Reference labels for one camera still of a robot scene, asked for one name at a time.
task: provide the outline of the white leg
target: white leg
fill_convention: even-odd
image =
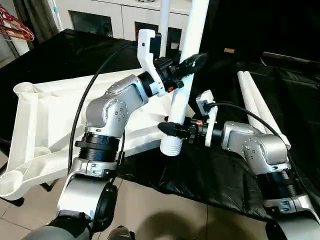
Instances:
[[[159,26],[159,33],[161,33],[160,57],[166,56],[169,15],[170,15],[170,2],[171,0],[161,0],[161,17],[160,17],[160,26]]]
[[[240,84],[245,108],[248,111],[260,117],[258,108],[255,104],[254,96],[252,95],[252,92],[251,92],[251,87],[249,85],[248,79],[246,78],[243,71],[238,71],[237,76],[239,79],[239,84]],[[248,115],[248,120],[249,120],[249,124],[252,127],[255,127],[256,129],[260,130],[260,132],[264,134],[266,133],[265,127],[261,122],[259,122],[258,120],[254,119],[252,116],[249,116],[249,115]]]
[[[257,88],[257,85],[255,83],[255,81],[253,80],[250,72],[245,71],[244,75],[246,77],[246,80],[249,84],[250,87],[250,91],[251,94],[253,96],[255,105],[259,111],[260,117],[266,121],[282,138],[282,140],[284,141],[284,143],[288,146],[288,148],[291,148],[291,144],[289,142],[289,140],[287,139],[287,137],[285,135],[282,134],[280,128],[278,127],[278,124],[276,123],[274,117],[272,116],[272,113],[270,112],[264,98],[262,97],[259,89]],[[265,127],[266,133],[267,134],[272,134],[270,130],[268,130]]]
[[[192,1],[192,8],[189,15],[189,21],[186,29],[185,41],[180,62],[184,61],[194,54],[199,53],[206,15],[208,11],[208,5],[209,0]],[[176,89],[174,91],[168,122],[174,122],[178,124],[184,123],[186,116],[186,107],[188,105],[193,79],[193,74],[184,77],[184,87]],[[165,155],[176,156],[180,153],[181,147],[182,140],[177,137],[165,136],[161,140],[160,149]]]

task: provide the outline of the tile floor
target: tile floor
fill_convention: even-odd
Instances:
[[[32,188],[21,207],[0,200],[0,239],[20,240],[49,223],[64,182],[60,179],[51,192]],[[115,184],[119,192],[113,222],[94,240],[106,240],[120,225],[135,232],[137,240],[267,240],[263,222],[119,178]]]

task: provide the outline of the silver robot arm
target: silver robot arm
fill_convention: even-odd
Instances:
[[[125,156],[118,151],[119,142],[130,115],[150,97],[182,88],[181,79],[194,74],[207,59],[205,54],[196,54],[177,66],[169,58],[157,59],[152,49],[160,49],[155,45],[160,43],[158,38],[153,30],[140,30],[138,59],[145,72],[114,83],[103,96],[89,103],[85,133],[75,143],[80,153],[72,161],[58,201],[57,218],[24,240],[90,240],[111,224],[118,195],[113,181]]]
[[[216,125],[218,107],[210,90],[199,95],[196,103],[201,114],[209,116],[207,122],[186,118],[183,125],[163,122],[158,128],[191,144],[199,138],[205,140],[207,147],[220,143],[224,150],[240,155],[256,177],[266,212],[275,219],[267,225],[270,232],[277,232],[269,239],[319,239],[320,219],[292,169],[281,138],[239,122],[227,121],[223,129],[219,129]]]

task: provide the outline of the black cloth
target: black cloth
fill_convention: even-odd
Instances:
[[[0,137],[10,140],[18,98],[12,92],[20,82],[43,83],[93,75],[103,61],[123,44],[123,39],[65,30],[0,69],[3,91],[0,95],[6,113]],[[139,68],[137,49],[124,50],[104,70],[115,72]],[[195,97],[211,89],[218,102],[244,106],[237,71],[249,70],[275,120],[292,144],[291,154],[303,182],[320,203],[320,85],[317,79],[297,72],[278,70],[254,63],[227,60],[209,62],[197,74],[189,104],[197,109]],[[247,123],[242,112],[220,107],[218,124],[225,121]],[[176,194],[198,202],[235,211],[259,220],[268,220],[262,195],[243,159],[216,144],[184,143],[177,157],[167,157],[153,149],[127,157],[118,175],[152,187],[162,193]]]

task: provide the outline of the black cable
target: black cable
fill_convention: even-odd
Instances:
[[[92,85],[94,84],[95,80],[97,79],[98,75],[101,73],[101,71],[106,67],[106,65],[114,58],[116,57],[123,49],[131,46],[133,43],[127,43],[123,46],[121,46],[117,51],[115,51],[111,56],[109,56],[104,63],[101,65],[101,67],[98,69],[98,71],[94,74],[94,76],[92,77],[92,79],[90,80],[88,86],[86,87],[86,89],[84,90],[84,93],[81,97],[81,100],[79,102],[79,106],[78,109],[76,110],[75,113],[75,117],[74,117],[74,121],[73,121],[73,125],[72,125],[72,129],[71,129],[71,133],[70,133],[70,142],[69,142],[69,155],[68,155],[68,174],[70,172],[71,166],[72,166],[72,158],[73,158],[73,146],[74,146],[74,139],[75,139],[75,132],[76,132],[76,128],[77,128],[77,123],[80,117],[80,113],[81,113],[81,109],[84,105],[85,99],[89,93],[90,88],[92,87]]]
[[[241,107],[241,106],[238,106],[236,104],[233,104],[233,103],[229,103],[229,102],[216,102],[216,103],[210,103],[210,107],[214,107],[214,106],[229,106],[229,107],[233,107],[233,108],[236,108],[236,109],[239,109],[243,112],[245,112],[246,114],[248,114],[249,116],[253,117],[254,119],[256,119],[257,121],[259,121],[260,123],[262,123],[267,129],[270,130],[270,132],[272,132],[275,136],[277,136],[278,138],[280,138],[282,141],[283,139],[280,137],[280,135],[267,123],[265,122],[263,119],[261,119],[260,117],[258,117],[257,115],[255,115],[254,113],[248,111],[247,109]],[[283,141],[286,149],[287,149],[287,156],[288,156],[288,159],[289,159],[289,162],[291,164],[291,167],[293,169],[293,171],[295,172],[297,178],[299,177],[299,174],[298,174],[298,171],[297,171],[297,167],[296,167],[296,164],[294,163],[291,155],[290,155],[290,152],[289,152],[289,149],[286,145],[286,143]]]
[[[5,139],[3,139],[3,138],[0,138],[0,143],[2,143],[2,144],[7,144],[7,145],[11,145],[11,141],[9,141],[9,140],[5,140]]]
[[[121,144],[121,150],[119,152],[119,154],[123,154],[122,152],[124,151],[125,149],[125,141],[126,141],[126,131],[123,130],[123,134],[122,134],[122,144]],[[116,167],[118,168],[120,165],[121,165],[121,162],[122,161],[122,158],[121,157],[118,157],[118,162],[116,163]],[[115,176],[112,178],[111,180],[111,184],[114,184],[114,181],[116,180],[116,177],[117,177],[117,169],[115,169],[116,173],[115,173]]]

